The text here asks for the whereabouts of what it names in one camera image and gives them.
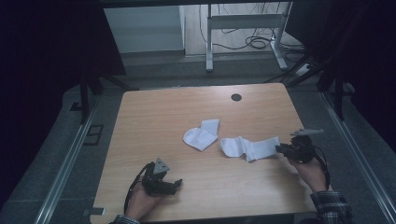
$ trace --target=crumpled white cloth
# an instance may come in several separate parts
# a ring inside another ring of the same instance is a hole
[[[221,149],[228,157],[240,157],[246,154],[247,161],[255,161],[276,154],[279,138],[273,137],[260,142],[250,142],[241,136],[222,138]]]
[[[191,146],[204,151],[218,139],[218,119],[207,119],[201,122],[201,128],[193,128],[183,136],[183,141]]]

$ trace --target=metal frame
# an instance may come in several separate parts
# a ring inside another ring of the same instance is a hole
[[[49,189],[46,199],[44,200],[41,208],[35,218],[35,224],[48,224],[52,218],[53,212],[55,211],[56,205],[61,198],[64,186],[72,172],[74,163],[78,157],[78,153],[81,150],[84,138],[87,135],[88,129],[92,123],[94,114],[96,113],[97,106],[99,104],[100,97],[97,97],[93,101],[92,111],[88,115],[86,122],[82,123],[78,129],[78,133],[73,141],[72,146],[68,149],[67,155],[64,158],[64,162],[60,167],[58,174]]]
[[[376,177],[375,172],[373,171],[369,162],[366,160],[363,153],[361,152],[361,148],[355,141],[352,133],[347,127],[347,124],[343,120],[341,120],[334,112],[332,97],[327,92],[321,92],[320,97],[323,101],[323,104],[325,104],[325,106],[327,107],[327,111],[329,112],[329,115],[332,118],[332,121],[336,126],[338,132],[344,138],[350,155],[356,162],[359,170],[361,171],[361,175],[366,181],[370,191],[373,193],[388,223],[396,223],[396,206],[393,200],[389,196],[381,181],[379,181],[379,179]]]
[[[212,16],[212,5],[207,5],[206,71],[213,71],[212,30],[251,28],[278,28],[276,37],[273,36],[270,44],[280,69],[288,70],[285,59],[280,52],[279,44],[286,27],[290,7],[291,2],[288,2],[282,14]]]

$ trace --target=grommet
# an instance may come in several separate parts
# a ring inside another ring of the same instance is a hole
[[[240,94],[238,94],[238,93],[235,93],[235,94],[233,94],[232,96],[231,96],[231,99],[233,99],[234,101],[240,101],[240,100],[242,100],[242,96],[240,95]]]

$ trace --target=tabletop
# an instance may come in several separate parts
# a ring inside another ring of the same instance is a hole
[[[231,96],[240,94],[240,101]],[[184,133],[201,121],[219,119],[218,140],[204,151],[188,146]],[[228,158],[221,138],[261,141],[303,128],[282,84],[192,87],[125,92],[91,216],[109,223],[122,214],[127,189],[149,162],[161,158],[170,171],[163,179],[183,183],[143,221],[245,217],[315,211],[309,187],[281,154],[247,162]]]

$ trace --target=hand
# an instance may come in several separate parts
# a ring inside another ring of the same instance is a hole
[[[148,214],[165,196],[148,196],[141,182],[134,186],[134,193],[129,201],[125,216],[139,220]]]
[[[311,188],[312,192],[327,191],[326,177],[317,159],[314,158],[308,163],[299,163],[289,159],[288,161],[297,169],[301,179]]]

